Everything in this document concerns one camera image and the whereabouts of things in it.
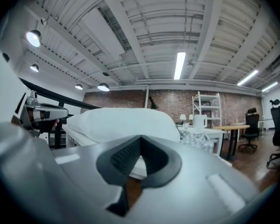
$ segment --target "ceiling lamp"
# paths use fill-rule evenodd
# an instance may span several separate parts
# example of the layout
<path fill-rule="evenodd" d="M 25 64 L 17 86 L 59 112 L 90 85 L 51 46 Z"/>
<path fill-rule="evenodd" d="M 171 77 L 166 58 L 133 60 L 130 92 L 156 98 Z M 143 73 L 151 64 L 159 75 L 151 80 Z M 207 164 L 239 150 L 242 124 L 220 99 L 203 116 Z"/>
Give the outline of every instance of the ceiling lamp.
<path fill-rule="evenodd" d="M 75 87 L 76 87 L 78 90 L 82 90 L 82 89 L 83 89 L 82 85 L 80 85 L 80 84 L 76 84 Z"/>
<path fill-rule="evenodd" d="M 33 71 L 35 71 L 35 72 L 38 72 L 38 70 L 39 70 L 37 64 L 33 64 L 32 66 L 30 66 L 30 69 L 33 70 Z"/>
<path fill-rule="evenodd" d="M 274 82 L 273 84 L 267 86 L 266 88 L 264 88 L 264 89 L 262 90 L 262 92 L 268 91 L 269 89 L 271 89 L 271 88 L 274 87 L 275 85 L 278 85 L 278 82 L 277 82 L 277 81 Z"/>
<path fill-rule="evenodd" d="M 250 80 L 253 76 L 255 76 L 258 73 L 258 70 L 253 71 L 250 75 L 248 75 L 246 78 L 244 78 L 242 81 L 238 83 L 238 86 L 241 86 L 243 83 Z"/>
<path fill-rule="evenodd" d="M 28 42 L 35 47 L 39 47 L 41 45 L 41 32 L 38 30 L 27 32 L 26 38 Z"/>
<path fill-rule="evenodd" d="M 98 89 L 100 89 L 101 91 L 109 91 L 109 86 L 105 83 L 101 83 L 98 85 Z"/>
<path fill-rule="evenodd" d="M 185 61 L 186 53 L 185 52 L 179 52 L 177 53 L 177 60 L 176 60 L 176 68 L 175 68 L 175 74 L 174 74 L 174 80 L 179 80 L 182 74 L 182 67 L 183 63 Z"/>

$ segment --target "pipe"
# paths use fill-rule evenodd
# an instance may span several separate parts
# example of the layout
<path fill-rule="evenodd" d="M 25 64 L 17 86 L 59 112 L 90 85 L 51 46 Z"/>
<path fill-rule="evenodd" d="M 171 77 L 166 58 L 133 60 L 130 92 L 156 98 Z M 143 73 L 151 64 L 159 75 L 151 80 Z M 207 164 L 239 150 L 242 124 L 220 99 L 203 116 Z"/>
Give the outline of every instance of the pipe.
<path fill-rule="evenodd" d="M 149 85 L 146 88 L 146 96 L 145 96 L 145 105 L 144 108 L 147 108 L 147 104 L 148 104 L 148 94 L 149 94 Z"/>

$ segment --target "table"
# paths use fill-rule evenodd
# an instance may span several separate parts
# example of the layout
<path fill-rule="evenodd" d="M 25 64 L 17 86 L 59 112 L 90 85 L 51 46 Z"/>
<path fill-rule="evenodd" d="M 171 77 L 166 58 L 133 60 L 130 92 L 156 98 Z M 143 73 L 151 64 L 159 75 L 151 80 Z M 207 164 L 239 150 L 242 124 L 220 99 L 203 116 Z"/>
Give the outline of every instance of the table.
<path fill-rule="evenodd" d="M 220 130 L 230 130 L 231 134 L 230 134 L 230 142 L 229 142 L 229 148 L 228 148 L 228 153 L 226 156 L 226 160 L 230 160 L 231 159 L 231 150 L 232 150 L 232 143 L 233 143 L 233 137 L 234 137 L 234 131 L 235 131 L 235 136 L 238 136 L 238 130 L 239 129 L 247 129 L 249 128 L 250 125 L 240 125 L 240 126 L 216 126 L 214 127 L 214 129 L 220 129 Z M 238 143 L 238 139 L 235 138 L 234 140 L 234 147 L 233 147 L 233 152 L 232 155 L 235 155 L 235 151 L 237 149 L 237 143 Z"/>
<path fill-rule="evenodd" d="M 230 125 L 231 126 L 241 126 L 241 125 L 245 125 L 246 122 L 241 122 L 241 123 L 231 123 Z"/>
<path fill-rule="evenodd" d="M 217 140 L 217 155 L 220 156 L 221 149 L 222 149 L 224 131 L 215 130 L 215 129 L 208 129 L 208 128 L 205 128 L 203 130 L 196 130 L 194 127 L 188 127 L 188 129 L 184 129 L 183 127 L 178 127 L 178 129 L 189 131 L 190 133 L 204 133 L 210 139 L 216 139 Z"/>
<path fill-rule="evenodd" d="M 259 120 L 258 121 L 258 128 L 259 128 L 259 123 L 263 123 L 262 125 L 262 132 L 265 128 L 265 122 L 268 121 L 268 120 L 272 120 L 272 119 L 263 119 L 263 120 Z M 234 126 L 234 125 L 245 125 L 246 123 L 245 122 L 241 122 L 241 123 L 231 123 L 230 125 L 231 126 Z"/>

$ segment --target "white ceiling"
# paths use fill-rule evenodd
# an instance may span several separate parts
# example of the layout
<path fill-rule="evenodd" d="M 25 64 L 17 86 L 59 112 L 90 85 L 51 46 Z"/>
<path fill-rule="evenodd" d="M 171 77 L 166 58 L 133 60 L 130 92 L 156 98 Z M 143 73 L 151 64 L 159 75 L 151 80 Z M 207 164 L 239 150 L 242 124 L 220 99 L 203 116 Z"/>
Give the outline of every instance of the white ceiling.
<path fill-rule="evenodd" d="M 93 8 L 123 46 L 121 60 L 108 57 L 80 28 Z M 113 89 L 178 84 L 257 94 L 280 81 L 280 24 L 264 0 L 34 0 L 23 12 L 25 29 L 42 33 L 40 49 L 22 39 L 25 56 L 39 56 L 89 91 L 99 83 Z M 174 81 L 176 54 L 183 51 L 181 80 Z M 237 87 L 255 69 L 258 75 Z"/>

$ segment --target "metal shelving unit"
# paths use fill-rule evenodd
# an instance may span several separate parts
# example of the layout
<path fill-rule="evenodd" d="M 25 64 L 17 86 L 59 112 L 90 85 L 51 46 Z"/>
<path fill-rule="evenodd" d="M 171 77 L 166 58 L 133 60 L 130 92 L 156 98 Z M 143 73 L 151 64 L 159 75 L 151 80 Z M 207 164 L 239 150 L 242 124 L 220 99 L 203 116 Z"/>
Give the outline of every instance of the metal shelving unit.
<path fill-rule="evenodd" d="M 201 104 L 202 102 L 209 102 L 211 104 L 211 101 L 217 99 L 218 106 L 211 106 L 211 105 L 205 105 Z M 221 100 L 220 100 L 220 94 L 217 93 L 216 95 L 202 95 L 200 94 L 200 91 L 198 91 L 198 94 L 195 96 L 192 96 L 192 105 L 193 105 L 193 115 L 195 113 L 195 110 L 199 112 L 199 114 L 202 114 L 202 111 L 215 111 L 219 110 L 218 115 L 219 117 L 208 117 L 207 120 L 219 120 L 220 126 L 222 126 L 222 109 L 221 109 Z"/>

